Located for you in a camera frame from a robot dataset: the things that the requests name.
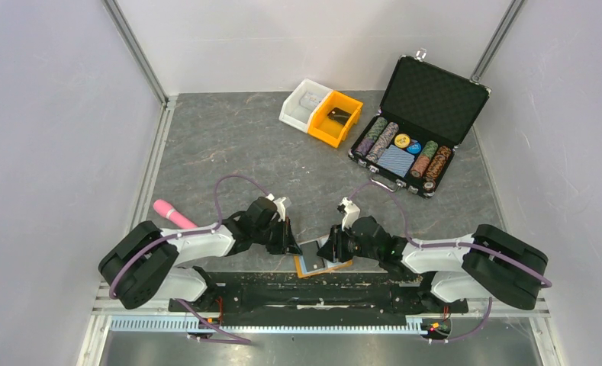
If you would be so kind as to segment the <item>yellow leather card holder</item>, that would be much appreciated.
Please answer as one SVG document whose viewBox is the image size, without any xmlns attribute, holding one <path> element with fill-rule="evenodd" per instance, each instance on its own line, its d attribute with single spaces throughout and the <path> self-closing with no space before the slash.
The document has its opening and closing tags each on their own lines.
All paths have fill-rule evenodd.
<svg viewBox="0 0 602 366">
<path fill-rule="evenodd" d="M 353 260 L 347 262 L 331 262 L 321 258 L 317 252 L 321 249 L 328 238 L 322 236 L 313 240 L 300 243 L 302 254 L 295 256 L 295 268 L 299 278 L 308 278 L 315 275 L 347 268 L 353 264 Z"/>
</svg>

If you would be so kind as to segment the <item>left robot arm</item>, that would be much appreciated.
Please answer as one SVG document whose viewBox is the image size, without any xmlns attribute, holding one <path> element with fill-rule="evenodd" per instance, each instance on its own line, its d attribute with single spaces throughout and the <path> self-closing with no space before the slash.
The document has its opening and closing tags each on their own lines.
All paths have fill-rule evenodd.
<svg viewBox="0 0 602 366">
<path fill-rule="evenodd" d="M 236 255 L 254 244 L 272 255 L 300 255 L 287 203 L 286 197 L 258 197 L 246 210 L 192 230 L 163 230 L 150 220 L 139 223 L 98 264 L 108 296 L 127 310 L 152 299 L 182 299 L 197 310 L 209 310 L 217 291 L 190 262 Z"/>
</svg>

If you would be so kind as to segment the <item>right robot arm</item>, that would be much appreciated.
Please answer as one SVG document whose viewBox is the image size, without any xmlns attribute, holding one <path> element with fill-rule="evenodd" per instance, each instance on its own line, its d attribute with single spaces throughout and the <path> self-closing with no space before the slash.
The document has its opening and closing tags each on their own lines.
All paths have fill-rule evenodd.
<svg viewBox="0 0 602 366">
<path fill-rule="evenodd" d="M 419 240 L 391 235 L 374 217 L 361 217 L 349 228 L 333 226 L 317 254 L 330 262 L 376 260 L 397 279 L 424 276 L 428 284 L 417 299 L 428 311 L 474 297 L 533 310 L 539 292 L 551 286 L 548 256 L 490 224 L 459 238 Z"/>
</svg>

